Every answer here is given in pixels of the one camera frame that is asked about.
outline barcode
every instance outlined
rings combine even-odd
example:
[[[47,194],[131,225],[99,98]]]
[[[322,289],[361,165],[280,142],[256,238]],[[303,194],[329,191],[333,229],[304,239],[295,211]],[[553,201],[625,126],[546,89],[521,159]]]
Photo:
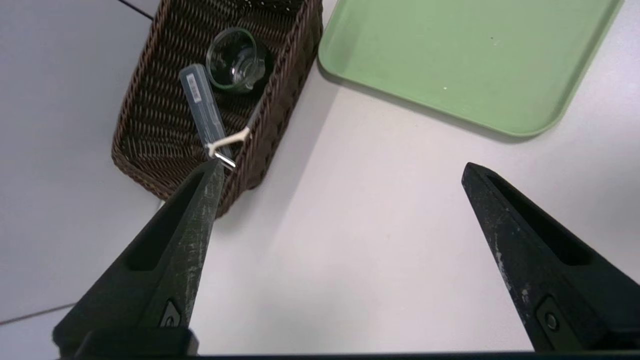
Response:
[[[200,97],[200,91],[198,90],[198,84],[196,84],[196,77],[193,74],[187,75],[187,82],[189,83],[189,89],[191,89],[191,96],[193,96],[193,101],[199,103],[202,101]]]

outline black cable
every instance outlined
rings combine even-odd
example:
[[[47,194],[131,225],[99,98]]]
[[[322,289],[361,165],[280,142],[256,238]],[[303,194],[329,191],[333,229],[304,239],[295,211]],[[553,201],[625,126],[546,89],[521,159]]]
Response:
[[[120,2],[121,2],[121,3],[123,3],[124,5],[127,5],[129,8],[132,8],[135,12],[137,12],[138,14],[140,14],[140,15],[142,15],[142,16],[144,16],[144,17],[146,17],[147,19],[149,19],[149,20],[153,20],[153,19],[154,19],[151,15],[149,15],[149,14],[145,13],[144,11],[140,10],[139,8],[137,8],[136,6],[134,6],[134,5],[132,5],[132,4],[129,4],[129,3],[128,3],[127,1],[125,1],[125,0],[118,0],[118,1],[120,1]]]

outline glass cup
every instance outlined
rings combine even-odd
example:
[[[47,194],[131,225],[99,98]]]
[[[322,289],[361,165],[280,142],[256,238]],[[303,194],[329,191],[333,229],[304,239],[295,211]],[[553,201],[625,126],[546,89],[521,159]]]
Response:
[[[214,88],[229,94],[261,94],[273,61],[264,44],[249,31],[228,28],[211,42],[205,66]]]

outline sticker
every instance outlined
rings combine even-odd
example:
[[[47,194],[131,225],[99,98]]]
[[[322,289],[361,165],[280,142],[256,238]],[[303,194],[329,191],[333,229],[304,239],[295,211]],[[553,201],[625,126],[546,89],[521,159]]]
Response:
[[[178,327],[180,325],[180,313],[171,300],[167,300],[164,314],[160,320],[160,327]]]
[[[196,83],[196,77],[193,74],[187,75],[187,82],[189,83],[189,89],[191,90],[193,101],[195,101],[196,104],[202,101],[200,91],[198,90],[198,84]]]

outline screw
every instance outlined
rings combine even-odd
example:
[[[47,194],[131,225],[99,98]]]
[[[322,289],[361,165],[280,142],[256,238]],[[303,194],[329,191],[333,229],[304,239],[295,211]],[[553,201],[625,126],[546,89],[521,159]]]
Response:
[[[547,327],[551,331],[557,331],[558,330],[558,327],[559,327],[558,319],[556,318],[554,313],[545,314],[545,320],[547,321]]]

